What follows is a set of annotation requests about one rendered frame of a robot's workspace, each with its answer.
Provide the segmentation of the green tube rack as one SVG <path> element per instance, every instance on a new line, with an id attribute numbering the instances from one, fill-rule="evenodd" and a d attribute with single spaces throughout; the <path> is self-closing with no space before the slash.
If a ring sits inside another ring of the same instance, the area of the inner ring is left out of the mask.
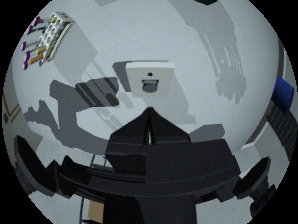
<path id="1" fill-rule="evenodd" d="M 212 3 L 217 2 L 218 0 L 213 0 L 213 1 L 212 0 L 198 0 L 198 1 L 204 3 L 205 5 L 210 5 Z"/>

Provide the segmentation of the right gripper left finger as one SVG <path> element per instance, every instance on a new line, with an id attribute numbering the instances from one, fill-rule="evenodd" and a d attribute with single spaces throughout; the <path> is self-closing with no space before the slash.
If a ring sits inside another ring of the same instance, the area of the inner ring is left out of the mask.
<path id="1" fill-rule="evenodd" d="M 113 132 L 110 135 L 108 143 L 142 143 L 143 145 L 149 145 L 149 137 L 150 107 L 147 107 L 140 116 Z"/>

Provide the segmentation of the orange tube with purple cap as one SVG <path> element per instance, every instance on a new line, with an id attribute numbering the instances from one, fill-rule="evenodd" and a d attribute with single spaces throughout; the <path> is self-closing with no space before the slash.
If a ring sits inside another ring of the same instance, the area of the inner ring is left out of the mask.
<path id="1" fill-rule="evenodd" d="M 48 56 L 51 54 L 51 51 L 49 51 L 48 53 Z M 47 56 L 47 57 L 48 57 Z M 23 71 L 27 69 L 27 67 L 29 67 L 30 65 L 34 64 L 35 62 L 39 61 L 43 59 L 43 53 L 38 55 L 38 56 L 35 56 L 33 57 L 32 59 L 28 60 L 28 61 L 24 61 L 23 64 L 22 64 L 22 68 L 23 68 Z"/>

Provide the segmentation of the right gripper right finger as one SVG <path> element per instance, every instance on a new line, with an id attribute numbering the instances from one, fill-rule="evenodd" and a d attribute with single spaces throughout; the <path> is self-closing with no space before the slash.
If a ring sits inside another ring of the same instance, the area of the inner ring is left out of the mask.
<path id="1" fill-rule="evenodd" d="M 150 107 L 150 122 L 151 145 L 191 143 L 187 132 L 160 116 L 153 107 Z"/>

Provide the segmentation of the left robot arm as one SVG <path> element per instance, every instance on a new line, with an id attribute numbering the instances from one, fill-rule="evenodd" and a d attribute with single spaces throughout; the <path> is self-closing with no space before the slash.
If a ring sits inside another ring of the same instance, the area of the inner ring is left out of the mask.
<path id="1" fill-rule="evenodd" d="M 14 172 L 15 172 L 21 186 L 23 187 L 24 191 L 26 192 L 26 194 L 29 196 L 30 194 L 33 193 L 33 191 L 36 192 L 37 189 L 35 187 L 33 188 L 32 184 L 29 182 L 29 180 L 27 179 L 27 177 L 25 176 L 25 174 L 21 170 L 21 168 L 20 168 L 17 161 L 15 162 L 15 166 L 16 166 L 16 168 L 14 168 L 12 166 L 13 170 L 14 170 Z M 24 175 L 24 177 L 23 177 L 23 175 Z"/>

